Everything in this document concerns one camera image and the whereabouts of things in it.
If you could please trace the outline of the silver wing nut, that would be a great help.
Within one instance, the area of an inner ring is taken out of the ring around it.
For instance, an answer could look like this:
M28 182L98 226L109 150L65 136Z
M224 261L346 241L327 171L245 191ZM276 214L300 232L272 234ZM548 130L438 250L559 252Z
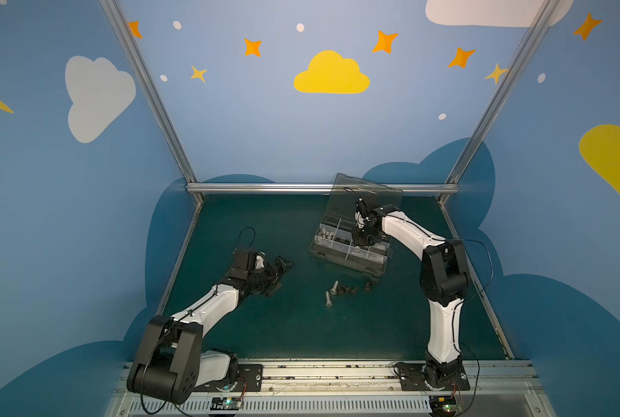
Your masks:
M334 241L335 230L334 229L328 229L328 228L321 227L320 228L320 232L319 232L319 236L322 239L327 239L329 241Z

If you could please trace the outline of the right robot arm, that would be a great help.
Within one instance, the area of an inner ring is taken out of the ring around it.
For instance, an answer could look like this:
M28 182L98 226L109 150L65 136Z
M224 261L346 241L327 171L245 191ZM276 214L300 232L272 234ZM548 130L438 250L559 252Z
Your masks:
M470 389L459 348L461 310L470 284L464 243L434 234L394 205L377 207L364 197L356 200L354 218L356 245L392 237L421 260L419 286L430 307L423 382L433 390Z

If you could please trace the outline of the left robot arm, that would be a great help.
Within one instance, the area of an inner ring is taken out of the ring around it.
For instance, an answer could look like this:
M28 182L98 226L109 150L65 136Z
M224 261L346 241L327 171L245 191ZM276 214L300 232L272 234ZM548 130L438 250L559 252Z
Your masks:
M239 384L235 354L203 350L207 333L251 295L270 297L294 263L236 250L234 260L198 301L172 316L155 316L146 327L127 379L127 390L176 406L197 387L228 390Z

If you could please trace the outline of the clear plastic organizer box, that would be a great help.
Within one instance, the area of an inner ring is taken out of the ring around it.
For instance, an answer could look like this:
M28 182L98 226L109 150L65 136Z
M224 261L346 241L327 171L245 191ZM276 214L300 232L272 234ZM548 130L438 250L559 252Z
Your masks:
M324 261L381 277L392 254L391 239L372 211L400 206L403 191L339 173L310 253Z

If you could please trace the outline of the left circuit board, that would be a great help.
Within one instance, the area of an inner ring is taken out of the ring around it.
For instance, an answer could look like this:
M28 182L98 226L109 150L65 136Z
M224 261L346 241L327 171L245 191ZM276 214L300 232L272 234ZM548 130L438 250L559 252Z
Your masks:
M242 408L243 401L240 397L214 397L211 400L209 410L212 412L237 412Z

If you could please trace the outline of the circuit board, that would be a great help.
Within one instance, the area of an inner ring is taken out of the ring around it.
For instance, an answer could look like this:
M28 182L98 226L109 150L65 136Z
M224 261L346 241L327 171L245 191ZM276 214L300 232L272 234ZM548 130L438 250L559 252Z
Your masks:
M452 397L430 397L429 406L431 408L429 413L431 417L455 417L462 412L462 406Z
M211 400L209 410L212 412L237 412L242 408L243 401L240 397L214 397Z

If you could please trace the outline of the right circuit board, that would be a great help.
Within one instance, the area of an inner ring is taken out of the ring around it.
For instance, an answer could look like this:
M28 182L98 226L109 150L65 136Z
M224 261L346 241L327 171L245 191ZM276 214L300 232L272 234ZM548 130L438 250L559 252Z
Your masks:
M429 406L431 408L429 413L431 417L455 417L462 412L462 406L452 397L430 397Z

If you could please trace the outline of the rear aluminium frame bar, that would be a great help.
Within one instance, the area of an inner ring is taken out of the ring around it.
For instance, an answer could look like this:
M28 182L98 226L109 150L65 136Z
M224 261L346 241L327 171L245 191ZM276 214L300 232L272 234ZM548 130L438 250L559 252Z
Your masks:
M289 194L289 195L327 195L334 189L353 189L366 191L399 190L408 195L453 195L459 192L456 184L359 184L348 183L341 187L331 183L226 183L190 182L186 190L190 193L212 194Z

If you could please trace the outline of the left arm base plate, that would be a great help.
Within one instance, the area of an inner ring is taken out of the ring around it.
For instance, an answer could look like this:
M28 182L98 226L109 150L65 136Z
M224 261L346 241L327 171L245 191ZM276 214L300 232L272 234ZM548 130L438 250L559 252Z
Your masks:
M236 372L229 371L220 381L207 382L197 385L195 392L236 393L260 392L263 383L263 365L260 363L240 364Z

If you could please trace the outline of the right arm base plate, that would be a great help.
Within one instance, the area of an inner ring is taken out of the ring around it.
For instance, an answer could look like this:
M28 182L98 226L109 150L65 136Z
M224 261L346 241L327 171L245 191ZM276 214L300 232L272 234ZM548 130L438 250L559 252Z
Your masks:
M403 391L469 391L470 382L460 361L449 363L409 363L393 365Z

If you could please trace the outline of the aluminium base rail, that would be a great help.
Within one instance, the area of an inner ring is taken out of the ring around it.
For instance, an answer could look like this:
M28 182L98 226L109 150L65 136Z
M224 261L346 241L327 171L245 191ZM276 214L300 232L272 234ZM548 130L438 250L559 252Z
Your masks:
M457 416L553 416L530 361L466 361L469 391L403 391L395 360L263 360L260 392L194 392L180 406L126 389L121 376L108 416L430 416L429 398L455 398ZM212 412L214 397L240 397L237 412Z

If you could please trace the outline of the right aluminium frame post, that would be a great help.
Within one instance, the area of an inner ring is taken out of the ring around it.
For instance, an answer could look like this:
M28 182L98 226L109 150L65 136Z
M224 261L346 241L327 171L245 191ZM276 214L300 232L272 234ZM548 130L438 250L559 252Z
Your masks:
M483 144L487 134L499 116L499 113L504 108L508 97L513 92L527 64L532 59L534 53L544 39L544 36L551 28L552 17L558 7L560 7L560 4L560 0L546 0L541 3L537 14L532 19L531 25L509 63L508 71L504 74L502 81L498 83L473 134L466 142L465 147L459 154L455 165L452 167L445 181L445 190L438 196L438 203L441 207L446 205L452 194L457 194L459 192L459 182L461 178L466 173L467 168L473 161L473 158L475 158L481 144Z

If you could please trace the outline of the aluminium frame post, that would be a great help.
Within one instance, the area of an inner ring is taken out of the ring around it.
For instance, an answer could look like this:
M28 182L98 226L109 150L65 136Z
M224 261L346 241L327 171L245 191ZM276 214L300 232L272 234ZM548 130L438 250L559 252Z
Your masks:
M129 22L126 19L125 13L122 9L122 5L119 1L115 0L101 0L101 6L107 16L107 19L122 47L134 74L136 75L136 81L138 81L150 108L153 111L155 120L157 121L162 134L164 135L169 149L171 150L174 159L178 167L183 174L186 181L186 187L197 182L195 172L188 159L188 155L181 143L181 140L177 134L169 113L162 102L162 98L155 86L149 68L143 58L141 50L137 44L136 37L133 35ZM201 192L190 192L193 195L195 201L202 205L203 196Z
M532 19L531 25L509 63L508 71L504 74L502 81L498 83L473 134L466 142L465 147L459 154L455 165L452 167L445 181L445 190L438 196L438 203L441 207L446 205L452 194L457 194L459 192L459 182L461 178L466 173L467 168L473 161L473 158L475 158L481 144L483 144L487 134L499 116L499 113L504 108L508 97L513 92L527 64L532 59L534 53L544 39L544 36L551 28L552 17L558 7L560 7L560 4L560 0L546 0L541 3L537 14Z

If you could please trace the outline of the left aluminium frame post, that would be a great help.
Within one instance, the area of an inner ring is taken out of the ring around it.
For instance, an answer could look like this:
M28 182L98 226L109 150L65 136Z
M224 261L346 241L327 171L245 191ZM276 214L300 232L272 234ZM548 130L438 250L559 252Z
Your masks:
M169 113L162 102L162 98L155 86L149 68L143 58L141 50L137 44L136 37L133 35L129 22L126 19L125 13L122 9L122 5L119 1L115 0L101 0L101 6L107 16L107 19L122 47L134 74L136 75L136 81L138 81L150 108L153 111L155 120L157 121L162 134L164 135L169 149L171 150L174 159L178 167L183 174L186 181L186 187L197 182L195 172L188 159L188 155L181 143L181 140L177 134ZM201 192L190 192L193 195L195 201L202 205L203 196Z

